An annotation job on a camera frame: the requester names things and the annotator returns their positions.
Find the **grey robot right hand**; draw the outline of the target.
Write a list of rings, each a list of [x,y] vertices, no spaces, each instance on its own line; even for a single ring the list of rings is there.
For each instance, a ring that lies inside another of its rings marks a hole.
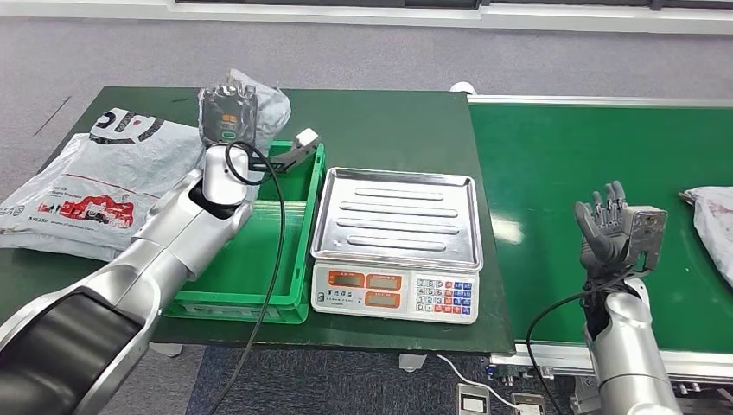
[[[591,194],[591,203],[577,201],[574,215],[581,230],[580,264],[588,279],[605,279],[630,269],[625,261],[629,236],[624,232],[623,209],[628,206],[624,188],[619,181],[604,185],[602,198],[598,191]]]

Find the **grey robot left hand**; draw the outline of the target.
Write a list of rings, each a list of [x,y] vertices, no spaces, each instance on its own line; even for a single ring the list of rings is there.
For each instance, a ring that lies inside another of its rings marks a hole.
[[[258,98],[254,85],[220,84],[198,95],[199,133],[208,148],[244,141],[254,145]]]

